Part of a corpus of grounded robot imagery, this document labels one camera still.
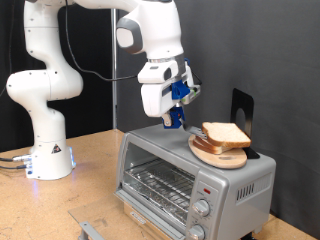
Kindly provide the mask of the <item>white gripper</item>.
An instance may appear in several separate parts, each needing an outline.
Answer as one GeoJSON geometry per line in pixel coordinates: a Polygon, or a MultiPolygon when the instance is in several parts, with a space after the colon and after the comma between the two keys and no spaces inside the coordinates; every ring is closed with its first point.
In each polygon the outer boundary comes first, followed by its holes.
{"type": "Polygon", "coordinates": [[[183,70],[179,74],[176,64],[146,64],[139,73],[144,111],[149,117],[162,116],[166,127],[172,126],[171,115],[166,112],[194,87],[190,67],[185,65],[183,70]]]}

